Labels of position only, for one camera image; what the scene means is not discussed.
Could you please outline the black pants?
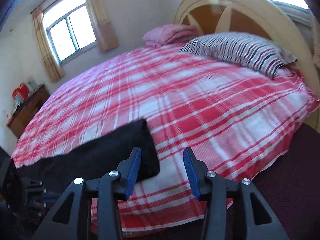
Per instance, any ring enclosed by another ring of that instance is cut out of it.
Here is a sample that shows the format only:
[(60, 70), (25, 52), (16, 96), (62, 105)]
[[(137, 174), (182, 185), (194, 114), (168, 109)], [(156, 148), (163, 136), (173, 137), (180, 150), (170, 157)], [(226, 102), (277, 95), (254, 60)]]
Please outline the black pants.
[(40, 159), (17, 172), (21, 178), (41, 181), (44, 187), (62, 193), (77, 177), (101, 178), (129, 158), (134, 147), (142, 152), (137, 181), (159, 174), (160, 164), (147, 121), (139, 119), (74, 148), (68, 154)]

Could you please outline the brown wooden desk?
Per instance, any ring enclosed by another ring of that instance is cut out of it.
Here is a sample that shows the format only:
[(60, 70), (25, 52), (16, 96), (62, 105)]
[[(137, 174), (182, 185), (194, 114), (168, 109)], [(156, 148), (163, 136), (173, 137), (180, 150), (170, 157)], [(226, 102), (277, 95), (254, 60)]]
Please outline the brown wooden desk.
[(16, 138), (19, 138), (25, 128), (31, 122), (32, 118), (41, 109), (44, 103), (48, 100), (50, 94), (44, 84), (39, 85), (38, 89), (22, 104), (17, 106), (7, 127), (12, 131)]

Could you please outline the red bag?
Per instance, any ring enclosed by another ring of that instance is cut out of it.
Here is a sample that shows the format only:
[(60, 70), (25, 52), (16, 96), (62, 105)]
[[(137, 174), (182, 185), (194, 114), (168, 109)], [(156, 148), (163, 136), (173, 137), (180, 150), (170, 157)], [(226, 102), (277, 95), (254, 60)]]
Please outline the red bag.
[(29, 98), (29, 88), (25, 83), (20, 85), (13, 91), (12, 97), (18, 102), (25, 102)]

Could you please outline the red white plaid bedsheet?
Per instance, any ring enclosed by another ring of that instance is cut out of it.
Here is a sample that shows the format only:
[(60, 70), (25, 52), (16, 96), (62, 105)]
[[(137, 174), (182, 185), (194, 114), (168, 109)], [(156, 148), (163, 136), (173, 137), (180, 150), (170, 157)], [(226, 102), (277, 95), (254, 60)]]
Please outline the red white plaid bedsheet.
[(295, 68), (270, 79), (249, 68), (180, 51), (180, 44), (142, 47), (81, 73), (58, 88), (21, 135), (16, 166), (66, 154), (143, 118), (160, 163), (119, 203), (126, 232), (201, 219), (205, 204), (191, 193), (183, 150), (228, 179), (253, 178), (285, 154), (319, 98)]

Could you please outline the left beige curtain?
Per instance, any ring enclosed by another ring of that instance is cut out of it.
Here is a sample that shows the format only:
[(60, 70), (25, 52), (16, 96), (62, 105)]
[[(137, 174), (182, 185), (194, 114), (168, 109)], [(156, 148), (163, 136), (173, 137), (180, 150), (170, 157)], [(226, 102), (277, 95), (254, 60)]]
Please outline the left beige curtain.
[(65, 75), (64, 70), (59, 66), (53, 50), (50, 47), (48, 34), (44, 27), (44, 16), (41, 5), (32, 12), (34, 34), (39, 48), (41, 60), (44, 70), (51, 82), (56, 82), (62, 79)]

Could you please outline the beige curtain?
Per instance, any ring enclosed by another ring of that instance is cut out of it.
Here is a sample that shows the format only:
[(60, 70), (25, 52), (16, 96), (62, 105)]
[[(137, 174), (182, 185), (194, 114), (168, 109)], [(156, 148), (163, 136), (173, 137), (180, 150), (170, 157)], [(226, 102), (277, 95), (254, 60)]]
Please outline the beige curtain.
[(117, 48), (118, 38), (103, 0), (85, 0), (85, 4), (100, 52)]
[(44, 70), (51, 82), (56, 82), (62, 79), (65, 75), (64, 70), (59, 66), (53, 50), (50, 47), (48, 34), (44, 27), (44, 16), (41, 5), (32, 12), (34, 34), (39, 48), (41, 60)]

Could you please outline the striped pillow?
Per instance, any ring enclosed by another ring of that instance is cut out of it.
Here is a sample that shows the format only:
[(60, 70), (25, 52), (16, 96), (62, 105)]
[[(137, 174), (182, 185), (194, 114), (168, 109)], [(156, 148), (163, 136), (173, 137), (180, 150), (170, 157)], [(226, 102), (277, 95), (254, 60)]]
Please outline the striped pillow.
[(240, 32), (198, 36), (187, 42), (180, 52), (247, 67), (271, 79), (279, 68), (297, 61), (294, 54), (275, 42)]

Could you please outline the right beige curtain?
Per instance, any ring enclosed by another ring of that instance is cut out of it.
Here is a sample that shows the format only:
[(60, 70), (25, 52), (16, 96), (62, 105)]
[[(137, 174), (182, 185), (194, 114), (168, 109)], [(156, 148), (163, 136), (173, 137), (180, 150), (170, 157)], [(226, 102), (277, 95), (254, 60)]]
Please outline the right beige curtain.
[(100, 52), (117, 48), (118, 38), (103, 0), (85, 0), (85, 4)]

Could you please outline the folded pink blanket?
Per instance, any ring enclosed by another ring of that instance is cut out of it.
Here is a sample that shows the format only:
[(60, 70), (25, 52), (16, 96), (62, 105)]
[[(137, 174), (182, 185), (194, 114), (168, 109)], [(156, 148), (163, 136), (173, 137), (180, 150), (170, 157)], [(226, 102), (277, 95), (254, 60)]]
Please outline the folded pink blanket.
[(147, 46), (159, 47), (167, 44), (183, 41), (197, 36), (194, 25), (166, 24), (148, 31), (142, 40)]

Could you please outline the cream wooden headboard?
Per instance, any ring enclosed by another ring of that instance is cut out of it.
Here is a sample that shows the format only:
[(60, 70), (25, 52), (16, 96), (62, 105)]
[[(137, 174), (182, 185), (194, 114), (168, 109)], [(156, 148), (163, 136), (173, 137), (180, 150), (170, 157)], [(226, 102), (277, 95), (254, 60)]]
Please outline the cream wooden headboard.
[(294, 22), (267, 0), (183, 0), (174, 23), (195, 25), (200, 34), (237, 31), (276, 42), (298, 58), (294, 67), (319, 96), (319, 77), (305, 38)]

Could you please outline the window with grey frame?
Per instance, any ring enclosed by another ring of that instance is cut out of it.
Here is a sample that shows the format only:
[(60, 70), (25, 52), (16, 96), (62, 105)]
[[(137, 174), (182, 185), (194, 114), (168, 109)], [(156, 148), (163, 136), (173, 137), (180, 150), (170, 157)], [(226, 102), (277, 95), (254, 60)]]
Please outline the window with grey frame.
[(57, 0), (44, 11), (43, 24), (59, 65), (95, 45), (85, 0)]

